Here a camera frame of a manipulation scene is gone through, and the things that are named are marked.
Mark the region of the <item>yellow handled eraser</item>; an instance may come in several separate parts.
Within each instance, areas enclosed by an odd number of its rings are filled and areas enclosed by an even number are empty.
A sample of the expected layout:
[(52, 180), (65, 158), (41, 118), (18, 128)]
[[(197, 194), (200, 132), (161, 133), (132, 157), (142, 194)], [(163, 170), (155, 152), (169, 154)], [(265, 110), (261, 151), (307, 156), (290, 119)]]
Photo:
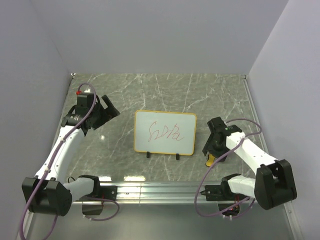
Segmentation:
[(207, 155), (205, 166), (211, 167), (215, 163), (215, 161), (216, 161), (216, 157), (209, 153)]

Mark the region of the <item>yellow framed whiteboard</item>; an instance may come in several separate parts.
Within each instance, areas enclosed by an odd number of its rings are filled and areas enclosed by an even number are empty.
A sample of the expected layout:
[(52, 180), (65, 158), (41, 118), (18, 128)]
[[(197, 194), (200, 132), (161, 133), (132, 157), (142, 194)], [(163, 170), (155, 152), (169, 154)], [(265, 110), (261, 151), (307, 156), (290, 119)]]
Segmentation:
[(197, 115), (137, 110), (133, 149), (137, 153), (191, 156), (195, 151)]

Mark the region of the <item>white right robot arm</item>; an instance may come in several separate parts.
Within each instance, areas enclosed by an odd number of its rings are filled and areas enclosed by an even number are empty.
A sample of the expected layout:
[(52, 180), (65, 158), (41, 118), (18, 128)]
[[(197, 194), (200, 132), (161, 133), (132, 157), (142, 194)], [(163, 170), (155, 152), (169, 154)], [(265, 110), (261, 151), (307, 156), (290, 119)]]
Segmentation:
[(210, 135), (202, 149), (206, 166), (222, 163), (235, 153), (253, 171), (255, 177), (234, 173), (222, 178), (219, 185), (206, 185), (201, 192), (207, 201), (243, 200), (253, 198), (269, 210), (297, 198), (291, 164), (269, 155), (236, 125), (226, 125), (221, 117), (207, 122)]

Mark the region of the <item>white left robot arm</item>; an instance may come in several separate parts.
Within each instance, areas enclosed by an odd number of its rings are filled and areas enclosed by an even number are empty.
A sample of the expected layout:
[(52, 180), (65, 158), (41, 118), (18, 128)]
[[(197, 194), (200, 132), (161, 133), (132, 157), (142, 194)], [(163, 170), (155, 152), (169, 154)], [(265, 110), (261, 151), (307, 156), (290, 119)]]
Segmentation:
[(65, 183), (69, 164), (89, 130), (96, 130), (119, 116), (110, 99), (77, 92), (76, 104), (62, 119), (58, 139), (34, 177), (26, 177), (22, 191), (31, 213), (65, 216), (81, 198), (96, 201), (102, 196), (99, 177), (80, 175)]

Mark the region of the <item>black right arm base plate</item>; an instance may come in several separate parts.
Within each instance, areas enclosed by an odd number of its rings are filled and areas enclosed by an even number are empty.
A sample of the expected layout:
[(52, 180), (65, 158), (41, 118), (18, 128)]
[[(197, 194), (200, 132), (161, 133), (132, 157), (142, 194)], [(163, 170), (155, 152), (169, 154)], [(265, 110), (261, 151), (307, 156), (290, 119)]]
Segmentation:
[(205, 185), (204, 190), (200, 192), (202, 196), (205, 196), (206, 201), (225, 201), (226, 197), (222, 191), (222, 187), (217, 184)]

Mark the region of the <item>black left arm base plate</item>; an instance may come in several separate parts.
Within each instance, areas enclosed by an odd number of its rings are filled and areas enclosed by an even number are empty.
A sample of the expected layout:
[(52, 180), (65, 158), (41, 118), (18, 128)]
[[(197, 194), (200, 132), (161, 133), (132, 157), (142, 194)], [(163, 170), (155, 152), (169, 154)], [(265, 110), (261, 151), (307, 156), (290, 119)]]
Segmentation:
[(116, 185), (101, 185), (90, 194), (86, 194), (79, 198), (79, 201), (86, 201), (91, 198), (107, 199), (115, 201), (118, 194), (118, 187)]

